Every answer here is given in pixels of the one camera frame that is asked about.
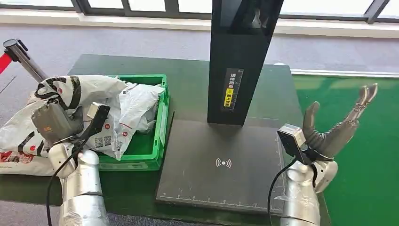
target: robotic arm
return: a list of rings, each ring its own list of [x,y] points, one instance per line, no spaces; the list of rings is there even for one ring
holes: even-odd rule
[[[48,101],[32,115],[32,122],[53,147],[48,157],[56,172],[47,191],[47,218],[49,192],[53,179],[60,178],[63,194],[59,225],[61,226],[108,226],[103,193],[98,172],[99,158],[94,151],[82,149],[90,136],[99,133],[110,110],[109,106],[93,102],[88,117],[90,125],[82,133],[83,117],[78,108],[72,118],[56,100]]]
[[[322,192],[334,179],[338,165],[334,157],[353,137],[359,117],[377,94],[377,84],[363,86],[355,106],[345,119],[328,132],[315,129],[315,114],[319,103],[314,102],[305,112],[302,129],[284,125],[278,134],[286,152],[296,161],[287,170],[287,191],[281,226],[319,226],[319,202],[316,194]],[[306,143],[305,151],[300,146]]]

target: wireless charging symbol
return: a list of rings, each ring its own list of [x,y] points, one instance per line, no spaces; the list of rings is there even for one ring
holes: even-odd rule
[[[220,166],[225,166],[227,168],[231,168],[231,160],[228,159],[227,161],[222,161],[219,158],[216,159],[216,166],[219,168]]]

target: black stand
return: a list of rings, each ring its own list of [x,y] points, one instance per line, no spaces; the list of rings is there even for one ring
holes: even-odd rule
[[[208,122],[244,125],[283,0],[214,0]]]
[[[207,120],[179,116],[177,109],[157,200],[267,211],[267,191],[284,165],[277,129],[287,122],[284,113],[300,114],[290,73],[267,75],[276,84],[267,86],[262,102],[274,119],[247,119],[247,113],[282,2],[213,0]],[[272,198],[284,193],[282,177]],[[273,200],[271,212],[282,213],[282,205]]]

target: green plastic crate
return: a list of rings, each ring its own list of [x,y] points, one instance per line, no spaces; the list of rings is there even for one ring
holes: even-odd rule
[[[105,154],[99,154],[100,171],[159,170],[165,148],[165,135],[169,110],[169,90],[164,74],[118,75],[119,79],[139,84],[161,84],[165,91],[159,99],[155,129],[149,134],[136,132],[130,144],[118,161]]]

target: floor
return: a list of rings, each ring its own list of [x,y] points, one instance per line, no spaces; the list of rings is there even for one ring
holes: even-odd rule
[[[0,25],[0,41],[14,38],[26,44],[29,54],[49,76],[66,75],[83,53],[209,60],[208,32]],[[399,40],[394,39],[276,35],[265,63],[283,62],[292,69],[399,72],[398,59]],[[36,87],[36,81],[18,63],[12,63],[0,75],[0,125],[26,104]],[[52,211],[56,217],[58,208]],[[0,226],[46,223],[43,206],[0,201],[0,213]],[[110,221],[112,225],[185,225],[113,214]]]

